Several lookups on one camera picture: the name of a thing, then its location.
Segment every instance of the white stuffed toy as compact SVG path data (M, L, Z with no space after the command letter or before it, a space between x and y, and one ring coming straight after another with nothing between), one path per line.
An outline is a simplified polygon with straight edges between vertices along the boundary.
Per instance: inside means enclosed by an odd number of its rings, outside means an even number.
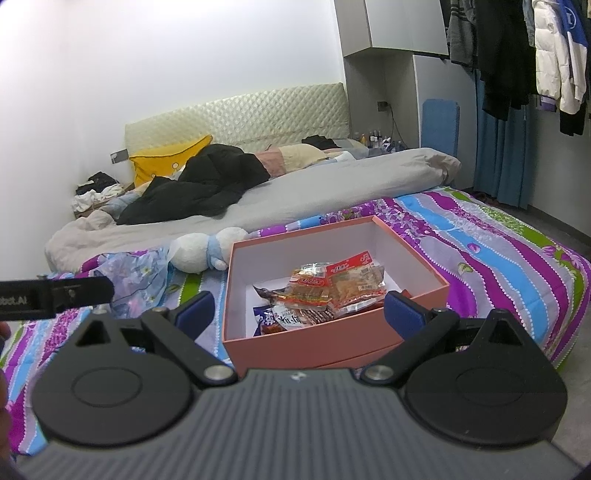
M246 230L238 227L225 228L217 235L188 233L172 241L168 257L185 273L201 273L208 268L227 270L232 245L247 236Z

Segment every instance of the bed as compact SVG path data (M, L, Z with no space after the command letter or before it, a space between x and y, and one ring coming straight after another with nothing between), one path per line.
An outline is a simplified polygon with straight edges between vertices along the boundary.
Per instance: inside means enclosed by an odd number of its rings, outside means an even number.
M343 86L273 90L181 109L126 127L130 153L211 133L245 151L288 145L313 134L349 134ZM554 365L566 357L589 304L588 261L503 211L446 184L459 162L431 149L307 168L248 191L220 219L191 217L152 225L116 225L103 211L56 232L46 256L56 275L107 275L112 307L130 317L154 306L174 308L199 291L216 299L216 316L197 339L231 363L220 341L226 274L179 272L167 244L190 232L241 226L251 236L377 215L450 283L448 305L462 316L506 308L519 318ZM0 365L9 379L13 450L33 454L45 444L30 408L37 375L90 308L47 322L23 323Z

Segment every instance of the pink box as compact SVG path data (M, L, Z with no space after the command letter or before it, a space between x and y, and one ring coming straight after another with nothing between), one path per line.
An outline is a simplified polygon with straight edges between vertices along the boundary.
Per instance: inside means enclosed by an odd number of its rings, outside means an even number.
M449 284L377 217L322 225L234 244L228 273L222 341L240 376L249 368L357 368L402 342L375 309L339 320L254 337L253 307L265 305L252 288L282 288L291 272L311 262L338 262L368 250L385 268L388 290L408 290L427 309L444 307Z

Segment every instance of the blue snack package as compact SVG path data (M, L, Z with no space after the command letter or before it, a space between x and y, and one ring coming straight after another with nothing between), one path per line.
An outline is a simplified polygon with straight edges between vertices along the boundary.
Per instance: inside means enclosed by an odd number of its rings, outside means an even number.
M253 307L252 311L255 314L256 322L258 324L254 336L285 331L285 329L275 320L273 307L271 305Z

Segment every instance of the colorful striped bedsheet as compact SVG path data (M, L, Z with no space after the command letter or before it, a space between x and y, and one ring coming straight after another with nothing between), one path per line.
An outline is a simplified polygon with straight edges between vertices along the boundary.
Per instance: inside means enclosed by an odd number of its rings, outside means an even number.
M251 237L372 215L386 222L444 276L450 283L448 306L460 315L485 317L492 308L506 308L520 319L555 366L571 350L589 304L589 262L463 192L441 187L373 200L265 228ZM94 266L96 259L90 263ZM226 272L187 275L170 269L158 304L172 309L200 291L211 291L216 299L215 318L197 343L231 364L221 341L226 283ZM32 455L45 445L30 408L31 380L89 310L70 310L48 322L24 323L16 334L17 341L2 358L0 366L9 379L15 452Z
M555 366L574 345L589 305L591 264L517 218L449 187L382 198L273 226L251 237L376 215L450 284L463 317L508 309Z

